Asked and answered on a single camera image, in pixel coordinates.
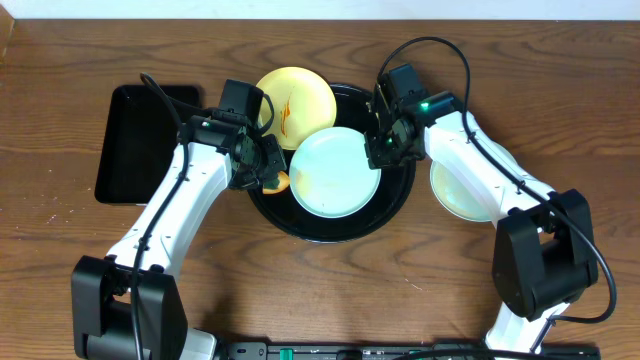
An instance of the wood grain surface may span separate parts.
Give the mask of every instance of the wood grain surface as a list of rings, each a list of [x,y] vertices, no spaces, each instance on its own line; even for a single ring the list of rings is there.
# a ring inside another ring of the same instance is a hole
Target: wood grain surface
[[[0,66],[0,358],[74,358],[71,271],[141,213],[93,196],[115,87],[147,71],[200,85],[213,106],[227,78],[256,83],[302,66],[370,88],[386,55],[422,35],[465,52],[470,109],[490,137],[536,177],[589,200],[619,305],[604,324],[561,323],[548,340],[639,358],[640,23],[454,21],[19,21]],[[446,48],[417,45],[401,61],[429,88],[462,94],[463,69]],[[419,164],[386,226],[339,245],[288,236],[247,194],[225,192],[182,269],[190,326],[295,342],[481,338],[500,304],[495,230],[442,208],[428,169]],[[607,299],[602,279],[568,313],[597,315]]]

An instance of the black cable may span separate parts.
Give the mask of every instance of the black cable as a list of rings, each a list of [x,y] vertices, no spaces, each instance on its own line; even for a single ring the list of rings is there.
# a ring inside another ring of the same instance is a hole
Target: black cable
[[[409,355],[402,355],[393,360],[419,360],[419,359],[439,359],[440,357],[454,356],[473,356],[473,357],[489,357],[504,358],[514,360],[561,360],[557,357],[538,355],[530,353],[521,353],[517,351],[492,350],[492,349],[443,349],[443,350],[425,350],[418,351]]]
[[[196,112],[198,115],[201,115],[201,116],[205,116],[206,117],[206,116],[211,115],[205,109],[201,109],[201,108],[199,108],[197,106],[193,106],[191,104],[187,104],[186,102],[182,102],[182,101],[180,101],[180,100],[178,100],[176,98],[172,98],[171,96],[167,96],[167,97],[169,98],[169,101],[171,101],[171,103],[173,103],[173,105],[176,105],[176,106],[181,107],[183,109],[187,109],[187,110]]]
[[[178,126],[178,129],[182,128],[182,121],[180,121],[180,117],[178,116],[178,112],[175,107],[171,103],[169,97],[162,91],[160,86],[153,80],[153,78],[147,73],[141,73],[140,79],[142,82],[149,87],[154,93],[156,93],[162,99],[162,102],[167,106],[169,112],[171,113],[171,117],[174,123]],[[189,145],[188,143],[183,143],[182,148],[184,150],[184,160],[182,162],[182,170],[178,174],[178,179],[176,183],[173,185],[169,194],[164,199],[158,211],[156,211],[153,218],[149,222],[147,229],[144,234],[138,240],[138,250],[136,251],[136,257],[133,262],[133,268],[131,270],[131,322],[133,324],[133,338],[136,343],[136,357],[138,360],[144,360],[144,348],[142,346],[142,335],[140,333],[140,315],[139,315],[139,305],[138,301],[140,298],[140,294],[138,293],[138,282],[139,282],[139,271],[140,271],[140,262],[142,261],[142,255],[144,254],[145,249],[147,248],[147,244],[149,243],[149,238],[151,237],[151,232],[153,228],[156,226],[158,220],[164,213],[167,206],[173,199],[173,196],[178,192],[180,185],[185,180],[187,176],[187,170],[189,169]]]
[[[552,325],[555,324],[555,321],[558,321],[558,320],[560,320],[560,321],[568,321],[568,322],[575,322],[575,323],[580,323],[580,324],[597,324],[597,323],[600,323],[600,322],[603,322],[603,321],[607,320],[609,317],[611,317],[611,315],[613,314],[613,311],[615,310],[616,303],[617,303],[617,300],[618,300],[618,292],[617,292],[617,289],[616,289],[615,281],[613,279],[613,274],[611,273],[611,269],[609,268],[609,265],[607,264],[607,262],[606,262],[604,256],[602,255],[602,253],[600,253],[598,248],[587,238],[587,236],[582,232],[582,230],[580,230],[580,228],[578,227],[578,225],[576,225],[575,222],[573,222],[564,213],[562,213],[555,206],[553,206],[551,203],[549,203],[540,194],[536,193],[535,191],[533,191],[529,187],[527,187],[527,185],[524,182],[524,180],[518,179],[515,175],[513,175],[511,172],[509,172],[509,170],[507,170],[505,167],[503,167],[496,159],[494,159],[491,156],[491,154],[489,154],[480,145],[480,142],[475,137],[475,133],[472,132],[471,129],[469,128],[469,124],[467,122],[467,105],[469,103],[469,93],[471,91],[471,69],[469,67],[469,62],[467,61],[467,58],[464,56],[462,51],[460,49],[458,49],[458,47],[455,46],[450,41],[442,39],[442,38],[439,38],[439,37],[425,36],[425,37],[415,38],[413,40],[407,41],[406,43],[402,44],[395,51],[393,51],[391,53],[391,55],[389,55],[389,57],[387,57],[387,59],[385,60],[385,62],[382,65],[382,67],[380,68],[380,72],[378,72],[378,78],[384,73],[384,69],[389,64],[389,62],[391,61],[391,59],[393,57],[395,57],[400,51],[402,51],[407,46],[409,46],[411,44],[414,44],[414,43],[417,43],[417,42],[420,42],[420,41],[435,41],[435,42],[439,42],[441,44],[447,45],[449,48],[451,48],[453,51],[455,51],[456,54],[458,54],[458,56],[460,57],[460,60],[462,60],[462,63],[464,65],[464,69],[465,69],[466,80],[467,80],[466,81],[466,85],[465,85],[465,90],[464,90],[464,99],[462,101],[462,125],[463,125],[464,131],[465,131],[465,133],[466,133],[466,135],[468,137],[468,140],[473,143],[473,145],[478,149],[478,151],[493,166],[495,166],[496,169],[498,169],[505,177],[507,177],[507,179],[509,179],[514,184],[516,184],[518,186],[518,190],[519,191],[520,190],[523,191],[525,194],[531,196],[533,199],[535,199],[536,201],[538,201],[539,203],[544,205],[558,219],[560,219],[560,221],[562,221],[571,230],[573,230],[578,235],[580,240],[584,243],[584,245],[586,245],[591,250],[591,252],[593,252],[593,254],[596,257],[596,260],[598,261],[598,264],[600,264],[600,267],[602,268],[602,272],[604,273],[604,276],[605,276],[605,278],[607,280],[607,285],[609,287],[609,305],[607,306],[607,309],[601,315],[593,317],[593,318],[580,318],[580,317],[563,316],[563,315],[550,316],[548,318],[548,320],[547,320],[547,325],[545,326],[546,331],[548,331],[549,328]]]
[[[262,96],[265,100],[267,100],[267,104],[269,104],[269,110],[271,110],[271,118],[269,119],[269,121],[267,121],[266,124],[264,124],[263,127],[258,129],[258,135],[264,135],[269,130],[271,124],[273,124],[273,118],[276,115],[275,111],[273,110],[273,103],[271,102],[271,98],[269,97],[269,95],[267,95],[267,93],[263,93]]]

